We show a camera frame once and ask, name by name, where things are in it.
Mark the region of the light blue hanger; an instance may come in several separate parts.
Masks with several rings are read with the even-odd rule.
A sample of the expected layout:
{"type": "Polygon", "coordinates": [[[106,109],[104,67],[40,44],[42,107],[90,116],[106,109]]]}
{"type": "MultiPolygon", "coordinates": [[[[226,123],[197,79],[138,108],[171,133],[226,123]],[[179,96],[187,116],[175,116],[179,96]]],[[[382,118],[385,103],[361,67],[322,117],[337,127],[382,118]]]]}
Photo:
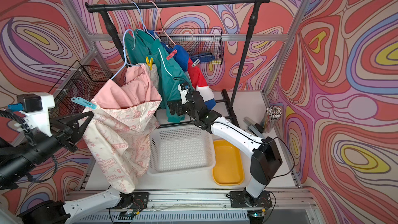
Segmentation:
{"type": "Polygon", "coordinates": [[[127,57],[127,50],[126,50],[125,38],[126,38],[126,36],[127,36],[128,34],[129,34],[130,36],[132,36],[133,39],[135,40],[135,35],[134,35],[132,29],[127,29],[127,30],[123,33],[123,38],[122,38],[122,54],[123,54],[123,56],[122,56],[122,58],[124,58],[124,60],[123,60],[124,62],[123,62],[123,65],[118,69],[118,71],[113,75],[113,77],[111,78],[111,80],[114,80],[114,79],[118,76],[118,74],[120,74],[120,73],[122,72],[122,70],[123,70],[125,67],[127,67],[128,65],[129,65],[129,66],[134,66],[134,64],[130,64],[130,63],[129,63],[129,59],[128,59],[128,57],[127,57]]]}

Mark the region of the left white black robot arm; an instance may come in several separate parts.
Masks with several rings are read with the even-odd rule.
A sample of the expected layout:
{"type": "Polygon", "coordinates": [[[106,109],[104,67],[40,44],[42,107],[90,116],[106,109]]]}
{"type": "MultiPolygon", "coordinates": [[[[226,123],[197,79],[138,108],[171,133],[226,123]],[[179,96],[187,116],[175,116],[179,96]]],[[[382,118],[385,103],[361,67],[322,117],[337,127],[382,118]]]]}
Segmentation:
{"type": "MultiPolygon", "coordinates": [[[[34,179],[31,171],[48,159],[59,168],[55,154],[64,148],[75,152],[88,124],[94,117],[93,112],[62,116],[47,120],[49,134],[39,128],[35,120],[28,125],[27,118],[21,118],[10,111],[1,111],[1,116],[21,124],[27,138],[25,143],[12,146],[1,140],[1,189],[16,189],[17,181],[26,177],[31,183],[40,183],[34,179]]],[[[116,207],[122,200],[122,194],[110,188],[104,192],[76,201],[45,201],[16,217],[2,216],[2,223],[15,224],[73,224],[80,219],[103,209],[116,207]]]]}

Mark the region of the yellow clothespin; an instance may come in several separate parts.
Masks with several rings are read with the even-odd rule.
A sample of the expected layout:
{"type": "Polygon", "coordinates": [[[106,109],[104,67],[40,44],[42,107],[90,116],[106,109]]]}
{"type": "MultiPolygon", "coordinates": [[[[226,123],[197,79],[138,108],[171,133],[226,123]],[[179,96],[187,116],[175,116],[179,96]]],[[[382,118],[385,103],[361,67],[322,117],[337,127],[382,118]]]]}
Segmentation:
{"type": "Polygon", "coordinates": [[[153,69],[153,58],[152,57],[146,57],[146,64],[148,65],[149,69],[153,69]]]}

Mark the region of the pink printed jacket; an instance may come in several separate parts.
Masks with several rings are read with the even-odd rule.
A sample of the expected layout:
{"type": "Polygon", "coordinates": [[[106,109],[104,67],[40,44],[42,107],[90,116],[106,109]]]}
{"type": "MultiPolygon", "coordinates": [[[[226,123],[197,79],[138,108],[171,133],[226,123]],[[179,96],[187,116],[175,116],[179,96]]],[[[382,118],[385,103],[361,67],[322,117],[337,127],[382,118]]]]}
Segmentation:
{"type": "Polygon", "coordinates": [[[130,194],[148,168],[150,134],[162,102],[156,65],[128,67],[124,84],[108,80],[91,100],[96,105],[83,139],[110,185],[130,194]]]}

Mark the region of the teal clothespin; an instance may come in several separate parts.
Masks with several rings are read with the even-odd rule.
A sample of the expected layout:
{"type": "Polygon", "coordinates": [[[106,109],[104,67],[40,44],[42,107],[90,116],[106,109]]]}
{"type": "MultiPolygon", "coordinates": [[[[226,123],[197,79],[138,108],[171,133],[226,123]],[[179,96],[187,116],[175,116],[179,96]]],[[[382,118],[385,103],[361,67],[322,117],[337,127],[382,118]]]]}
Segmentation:
{"type": "Polygon", "coordinates": [[[81,97],[73,97],[73,98],[71,99],[71,101],[72,101],[73,103],[76,103],[76,104],[80,105],[80,106],[88,107],[88,108],[90,108],[90,109],[92,109],[92,110],[97,109],[97,105],[96,105],[96,104],[91,103],[91,102],[89,102],[89,101],[87,101],[87,100],[85,100],[85,99],[83,99],[83,98],[81,98],[81,97]]]}

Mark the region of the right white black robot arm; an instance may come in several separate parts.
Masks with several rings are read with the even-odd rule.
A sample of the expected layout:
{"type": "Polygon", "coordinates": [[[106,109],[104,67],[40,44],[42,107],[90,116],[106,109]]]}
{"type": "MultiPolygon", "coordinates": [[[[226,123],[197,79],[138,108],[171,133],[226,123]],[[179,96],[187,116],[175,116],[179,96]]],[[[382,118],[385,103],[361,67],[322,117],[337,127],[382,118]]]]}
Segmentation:
{"type": "Polygon", "coordinates": [[[275,140],[249,134],[220,113],[208,110],[203,97],[196,91],[185,90],[181,100],[168,101],[167,105],[171,114],[188,115],[195,126],[225,139],[251,159],[251,179],[243,190],[243,203],[249,207],[257,206],[264,189],[283,164],[275,140]]]}

